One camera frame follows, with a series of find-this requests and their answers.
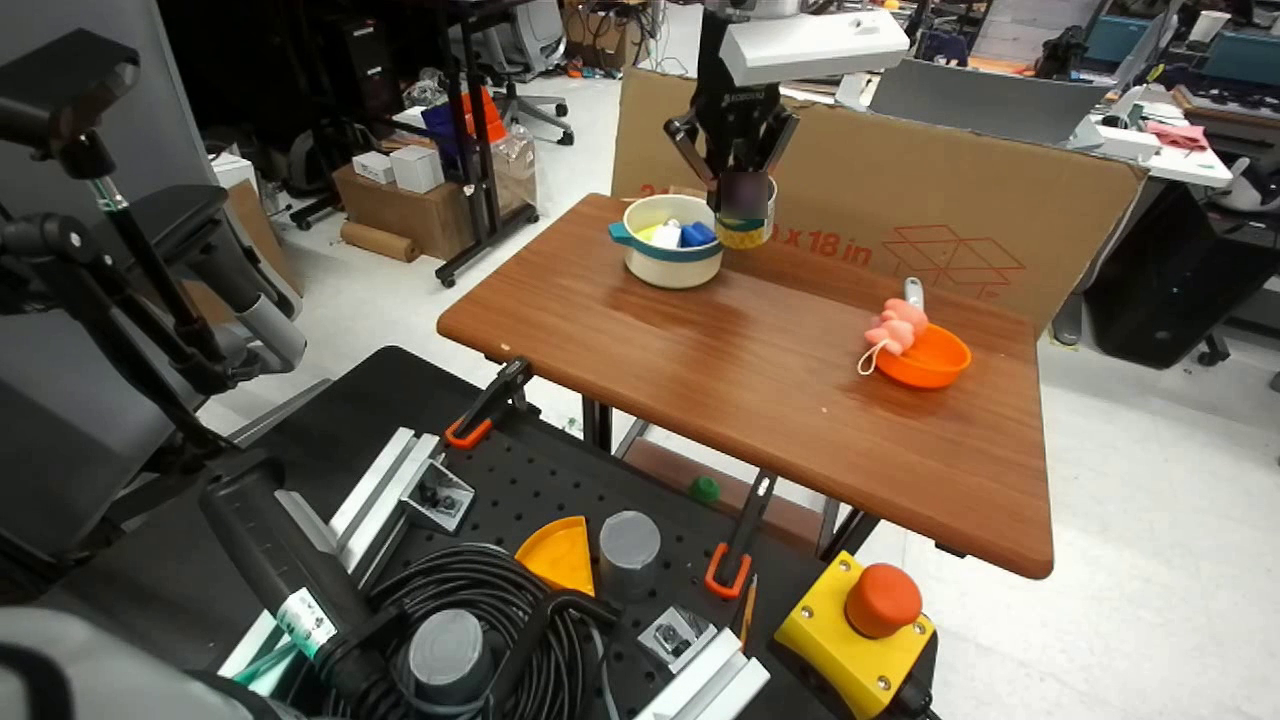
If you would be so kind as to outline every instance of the cardboard sheet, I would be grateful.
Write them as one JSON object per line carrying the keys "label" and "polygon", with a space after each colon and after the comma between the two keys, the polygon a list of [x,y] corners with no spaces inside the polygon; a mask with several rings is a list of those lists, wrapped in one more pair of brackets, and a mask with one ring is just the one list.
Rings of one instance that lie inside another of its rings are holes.
{"label": "cardboard sheet", "polygon": [[[695,187],[662,132],[694,81],[630,73],[615,196]],[[1143,170],[847,106],[798,105],[802,132],[777,165],[773,246],[886,277],[922,277],[1044,327],[1139,196]]]}

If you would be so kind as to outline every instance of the orange bowl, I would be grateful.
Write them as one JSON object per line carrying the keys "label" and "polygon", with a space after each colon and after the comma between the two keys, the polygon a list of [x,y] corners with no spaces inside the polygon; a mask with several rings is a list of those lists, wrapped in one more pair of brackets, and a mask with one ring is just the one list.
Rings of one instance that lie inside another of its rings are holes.
{"label": "orange bowl", "polygon": [[929,322],[904,356],[877,356],[877,367],[908,387],[947,387],[967,372],[967,365],[972,347],[941,322]]}

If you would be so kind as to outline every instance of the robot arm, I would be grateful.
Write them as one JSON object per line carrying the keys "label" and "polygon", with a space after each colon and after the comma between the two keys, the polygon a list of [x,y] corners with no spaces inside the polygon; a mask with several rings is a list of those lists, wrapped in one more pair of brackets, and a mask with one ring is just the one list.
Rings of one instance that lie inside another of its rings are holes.
{"label": "robot arm", "polygon": [[798,132],[781,83],[887,68],[904,53],[908,34],[880,8],[805,16],[777,0],[709,0],[694,106],[666,132],[716,212],[757,212],[770,196],[752,178],[770,174]]}

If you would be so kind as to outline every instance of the wooden table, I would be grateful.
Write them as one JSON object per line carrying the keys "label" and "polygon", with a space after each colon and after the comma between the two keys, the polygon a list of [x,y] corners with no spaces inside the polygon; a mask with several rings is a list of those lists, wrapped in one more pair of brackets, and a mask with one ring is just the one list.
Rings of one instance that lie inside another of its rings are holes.
{"label": "wooden table", "polygon": [[952,552],[1052,570],[1038,327],[929,292],[976,365],[943,392],[912,392],[855,375],[861,330],[898,279],[770,245],[732,250],[709,288],[662,292],[603,238],[621,212],[585,196],[439,330]]}

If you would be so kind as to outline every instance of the cable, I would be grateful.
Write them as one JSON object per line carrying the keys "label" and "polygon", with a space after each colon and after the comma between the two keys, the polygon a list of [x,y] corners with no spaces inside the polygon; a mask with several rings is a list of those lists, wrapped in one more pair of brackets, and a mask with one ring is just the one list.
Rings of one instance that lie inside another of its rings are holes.
{"label": "cable", "polygon": [[[370,604],[377,617],[399,611],[410,626],[420,620],[445,611],[445,608],[467,608],[493,637],[497,654],[514,654],[519,640],[529,637],[529,624],[544,608],[562,608],[541,578],[533,578],[514,557],[489,544],[447,546],[437,552],[399,577],[377,585],[370,591]],[[551,611],[544,624],[541,644],[529,654],[529,666],[514,676],[510,691],[493,689],[493,703],[480,717],[506,720],[582,720],[591,717],[591,689],[599,676],[599,654],[591,644],[591,620],[582,611],[582,599],[563,611]],[[390,665],[399,665],[410,644],[410,631],[393,631],[377,650]],[[322,703],[328,717],[371,717],[393,720],[412,711],[412,689],[399,689],[399,697],[377,691],[370,699],[341,699],[328,697]]]}

